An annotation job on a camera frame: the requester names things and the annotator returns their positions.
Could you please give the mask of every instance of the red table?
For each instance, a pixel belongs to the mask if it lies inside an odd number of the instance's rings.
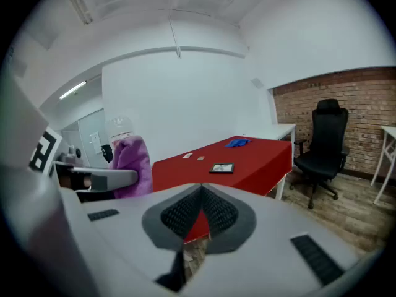
[[[242,147],[225,147],[229,139],[158,161],[153,166],[154,191],[187,183],[216,183],[265,196],[291,171],[290,142],[248,138]],[[209,173],[215,163],[234,163],[234,172]],[[203,211],[185,242],[205,236],[209,226]]]

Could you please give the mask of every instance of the ceiling light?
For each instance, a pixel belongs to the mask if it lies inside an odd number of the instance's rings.
[[[87,82],[81,82],[81,83],[79,83],[77,86],[71,88],[68,92],[66,92],[65,94],[61,95],[61,96],[59,97],[59,99],[62,100],[64,97],[70,95],[73,91],[76,91],[78,88],[84,86],[86,83],[87,83]]]

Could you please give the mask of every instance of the white desk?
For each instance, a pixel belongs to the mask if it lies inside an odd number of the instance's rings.
[[[374,177],[372,178],[371,185],[373,185],[374,182],[376,181],[376,178],[377,178],[377,175],[379,172],[379,168],[381,167],[381,164],[382,164],[382,159],[384,157],[384,154],[390,161],[390,167],[389,167],[389,171],[386,175],[385,181],[384,181],[380,191],[378,192],[376,199],[374,200],[375,204],[378,204],[378,200],[379,200],[380,196],[382,195],[382,193],[384,192],[384,189],[386,187],[386,184],[388,183],[390,174],[392,173],[392,170],[395,166],[395,160],[396,160],[396,127],[382,126],[381,128],[382,128],[382,130],[384,130],[384,133],[385,133],[384,134],[384,143],[382,144],[381,156],[379,157],[377,170],[376,170],[376,173],[374,174]],[[392,137],[392,140],[390,141],[390,143],[388,145],[386,145],[386,139],[387,139],[388,134]]]
[[[293,166],[293,159],[295,155],[295,127],[295,124],[271,124],[264,126],[262,129],[242,133],[241,136],[257,137],[258,139],[280,140],[282,137],[285,137],[290,133],[291,165]],[[285,177],[283,177],[278,183],[277,195],[275,196],[277,200],[281,200],[282,198],[283,187],[285,187]]]

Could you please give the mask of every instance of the table leg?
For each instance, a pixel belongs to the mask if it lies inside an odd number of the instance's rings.
[[[377,179],[377,175],[378,175],[378,172],[379,172],[379,168],[381,167],[382,159],[384,158],[384,153],[385,153],[385,148],[386,148],[386,137],[387,137],[387,132],[385,131],[385,133],[384,133],[384,143],[382,144],[381,156],[379,157],[379,161],[378,161],[376,173],[374,174],[374,177],[372,178],[371,185],[373,185],[374,182],[375,182],[376,179]]]
[[[374,203],[377,205],[378,204],[378,200],[380,198],[380,196],[382,195],[382,193],[384,192],[384,189],[386,187],[386,184],[388,183],[388,180],[390,178],[390,174],[392,174],[392,170],[395,166],[395,160],[396,160],[396,150],[394,150],[394,152],[392,153],[392,159],[390,161],[390,167],[389,167],[389,171],[388,174],[386,175],[385,181],[382,184],[381,190],[379,191],[376,199],[374,200]]]
[[[294,159],[295,159],[295,127],[293,128],[293,130],[291,130],[290,141],[291,141],[291,167],[293,167]]]
[[[282,199],[283,187],[285,187],[285,180],[286,180],[286,175],[278,183],[277,194],[275,196],[275,199],[277,199],[277,200],[281,200]]]

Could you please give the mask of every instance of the white wall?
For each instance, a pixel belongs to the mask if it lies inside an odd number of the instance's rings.
[[[77,95],[71,94],[60,100],[56,106],[41,107],[49,126],[54,130],[66,126],[103,108],[101,78],[96,78],[79,88]]]
[[[270,123],[243,59],[201,52],[138,56],[103,68],[106,119],[128,116],[151,162]]]
[[[179,45],[244,56],[247,48],[238,28],[192,12],[173,11]],[[36,106],[52,94],[59,97],[91,69],[150,51],[175,51],[168,11],[124,14],[61,35],[28,63],[20,86]]]
[[[334,71],[396,65],[392,37],[365,0],[263,0],[241,21],[249,78],[267,88]]]

